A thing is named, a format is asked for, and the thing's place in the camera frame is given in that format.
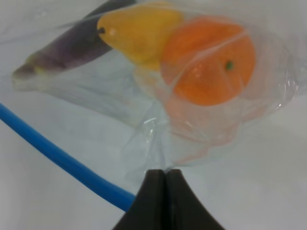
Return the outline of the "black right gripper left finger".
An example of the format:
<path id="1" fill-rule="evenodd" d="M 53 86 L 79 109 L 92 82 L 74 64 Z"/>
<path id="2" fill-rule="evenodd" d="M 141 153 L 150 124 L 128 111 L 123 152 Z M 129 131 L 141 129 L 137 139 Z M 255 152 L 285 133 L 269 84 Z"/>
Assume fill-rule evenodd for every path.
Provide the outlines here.
<path id="1" fill-rule="evenodd" d="M 162 230 L 164 228 L 165 173 L 148 170 L 129 210 L 115 230 Z"/>

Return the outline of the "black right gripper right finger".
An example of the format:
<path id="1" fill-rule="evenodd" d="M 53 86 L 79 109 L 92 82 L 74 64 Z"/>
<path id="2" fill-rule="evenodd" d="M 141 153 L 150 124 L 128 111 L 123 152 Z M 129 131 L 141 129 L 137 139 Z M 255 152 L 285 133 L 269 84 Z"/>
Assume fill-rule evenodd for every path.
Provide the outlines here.
<path id="1" fill-rule="evenodd" d="M 196 197 L 181 170 L 166 174 L 168 230 L 222 230 L 222 225 Z"/>

